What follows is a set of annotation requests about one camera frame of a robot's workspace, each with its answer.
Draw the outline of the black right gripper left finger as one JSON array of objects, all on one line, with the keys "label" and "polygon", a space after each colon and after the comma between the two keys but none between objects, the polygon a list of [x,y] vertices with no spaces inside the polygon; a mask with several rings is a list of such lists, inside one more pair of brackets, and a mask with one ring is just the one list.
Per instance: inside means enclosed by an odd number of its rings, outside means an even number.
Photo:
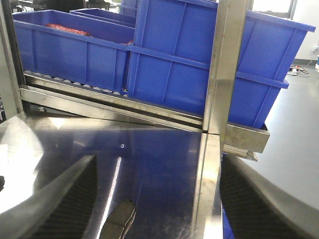
[{"label": "black right gripper left finger", "polygon": [[97,196],[97,157],[86,155],[0,215],[2,239],[80,239]]}]

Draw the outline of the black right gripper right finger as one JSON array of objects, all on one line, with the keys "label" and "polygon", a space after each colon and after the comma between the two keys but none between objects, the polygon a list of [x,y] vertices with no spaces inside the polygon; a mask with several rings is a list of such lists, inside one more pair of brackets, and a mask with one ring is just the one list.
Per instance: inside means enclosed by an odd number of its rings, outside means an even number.
[{"label": "black right gripper right finger", "polygon": [[220,196],[236,239],[317,239],[319,211],[224,154]]}]

